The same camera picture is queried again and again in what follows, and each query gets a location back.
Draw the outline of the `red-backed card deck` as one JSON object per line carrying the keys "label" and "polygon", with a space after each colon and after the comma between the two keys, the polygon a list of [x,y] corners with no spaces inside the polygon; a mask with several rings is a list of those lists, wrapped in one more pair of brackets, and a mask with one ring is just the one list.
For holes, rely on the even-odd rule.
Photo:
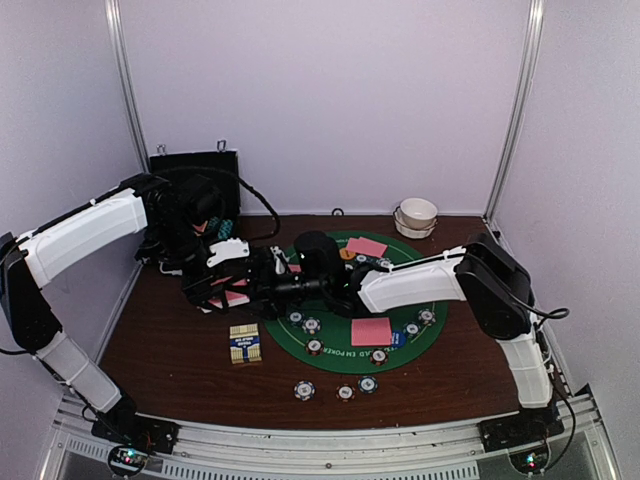
{"label": "red-backed card deck", "polygon": [[222,298],[226,299],[229,307],[236,307],[249,303],[250,298],[247,294],[228,289],[228,285],[226,284],[228,280],[230,280],[230,277],[224,277],[214,281],[211,284],[212,287],[224,286],[225,290],[224,293],[216,294],[213,298],[211,298],[209,300],[209,304],[215,306],[216,308],[222,308]]}

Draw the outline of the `hundred chips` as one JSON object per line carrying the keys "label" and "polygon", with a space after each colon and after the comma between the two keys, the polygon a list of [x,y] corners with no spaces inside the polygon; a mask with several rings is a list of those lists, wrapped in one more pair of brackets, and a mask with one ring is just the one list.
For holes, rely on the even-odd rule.
{"label": "hundred chips", "polygon": [[369,356],[370,362],[375,366],[383,366],[389,361],[389,353],[384,349],[374,349]]}
{"label": "hundred chips", "polygon": [[324,343],[317,338],[310,338],[305,344],[305,351],[311,356],[318,356],[324,351]]}

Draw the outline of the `orange big blind button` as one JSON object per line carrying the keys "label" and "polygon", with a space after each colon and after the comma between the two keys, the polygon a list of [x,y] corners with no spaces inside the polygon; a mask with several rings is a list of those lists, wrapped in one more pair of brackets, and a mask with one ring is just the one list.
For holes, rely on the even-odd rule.
{"label": "orange big blind button", "polygon": [[351,252],[345,248],[342,248],[339,253],[340,257],[345,261],[353,260],[356,257],[356,254],[354,252]]}

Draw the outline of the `blue peach ten chip stack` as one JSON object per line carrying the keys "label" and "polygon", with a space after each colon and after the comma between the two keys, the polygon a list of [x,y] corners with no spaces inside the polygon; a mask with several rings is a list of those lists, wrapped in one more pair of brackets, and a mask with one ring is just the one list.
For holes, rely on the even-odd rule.
{"label": "blue peach ten chip stack", "polygon": [[316,388],[311,381],[301,380],[293,388],[294,396],[301,401],[308,401],[315,396]]}

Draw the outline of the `brown hundred chip stack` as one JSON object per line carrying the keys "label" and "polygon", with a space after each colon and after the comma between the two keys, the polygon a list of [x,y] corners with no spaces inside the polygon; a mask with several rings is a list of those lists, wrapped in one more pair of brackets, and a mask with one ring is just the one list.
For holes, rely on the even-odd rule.
{"label": "brown hundred chip stack", "polygon": [[336,398],[341,402],[352,401],[356,396],[354,388],[349,384],[343,384],[336,388]]}

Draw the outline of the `blue small blind button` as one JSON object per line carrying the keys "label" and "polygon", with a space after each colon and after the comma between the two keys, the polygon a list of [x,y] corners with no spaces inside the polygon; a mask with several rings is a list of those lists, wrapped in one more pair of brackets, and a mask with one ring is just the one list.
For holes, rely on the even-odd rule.
{"label": "blue small blind button", "polygon": [[406,344],[406,336],[401,331],[393,331],[391,346],[395,349],[402,348]]}

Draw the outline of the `blue green fifty chip stack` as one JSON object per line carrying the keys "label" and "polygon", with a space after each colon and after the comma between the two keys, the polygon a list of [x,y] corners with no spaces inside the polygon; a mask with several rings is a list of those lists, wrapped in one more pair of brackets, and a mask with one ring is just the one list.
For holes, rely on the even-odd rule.
{"label": "blue green fifty chip stack", "polygon": [[358,380],[358,389],[363,394],[373,394],[378,390],[378,382],[373,376],[363,376]]}

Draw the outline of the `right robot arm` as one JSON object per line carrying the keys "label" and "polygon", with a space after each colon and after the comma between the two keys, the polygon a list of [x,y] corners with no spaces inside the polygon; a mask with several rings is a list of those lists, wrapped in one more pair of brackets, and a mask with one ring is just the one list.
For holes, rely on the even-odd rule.
{"label": "right robot arm", "polygon": [[297,272],[268,248],[252,251],[237,287],[273,314],[311,299],[344,317],[428,302],[467,302],[480,329],[500,345],[514,378],[523,412],[513,419],[513,433],[530,442],[550,426],[553,386],[537,334],[544,316],[534,308],[527,271],[489,235],[389,266],[364,262],[348,268],[337,242],[321,231],[299,235],[294,250]]}

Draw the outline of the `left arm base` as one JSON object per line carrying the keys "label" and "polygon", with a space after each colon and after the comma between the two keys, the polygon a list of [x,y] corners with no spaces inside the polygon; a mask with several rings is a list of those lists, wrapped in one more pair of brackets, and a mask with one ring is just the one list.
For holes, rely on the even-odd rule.
{"label": "left arm base", "polygon": [[125,419],[99,416],[91,428],[91,434],[145,453],[171,454],[179,429],[174,422],[139,415]]}

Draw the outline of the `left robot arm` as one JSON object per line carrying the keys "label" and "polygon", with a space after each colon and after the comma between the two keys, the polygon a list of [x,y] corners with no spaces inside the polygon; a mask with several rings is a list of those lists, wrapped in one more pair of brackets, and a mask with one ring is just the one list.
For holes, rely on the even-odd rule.
{"label": "left robot arm", "polygon": [[205,176],[173,185],[139,174],[35,230],[1,238],[1,308],[16,354],[34,357],[74,390],[123,444],[144,433],[134,401],[64,331],[42,290],[84,258],[142,232],[151,253],[180,270],[187,300],[212,310],[220,297],[214,284],[218,234],[207,227],[225,208]]}

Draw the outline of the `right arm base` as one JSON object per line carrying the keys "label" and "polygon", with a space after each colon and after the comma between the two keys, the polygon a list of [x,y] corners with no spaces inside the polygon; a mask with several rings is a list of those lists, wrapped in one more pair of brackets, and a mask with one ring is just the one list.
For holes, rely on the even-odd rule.
{"label": "right arm base", "polygon": [[522,410],[514,415],[484,420],[478,429],[485,452],[542,442],[565,430],[559,416],[544,409]]}

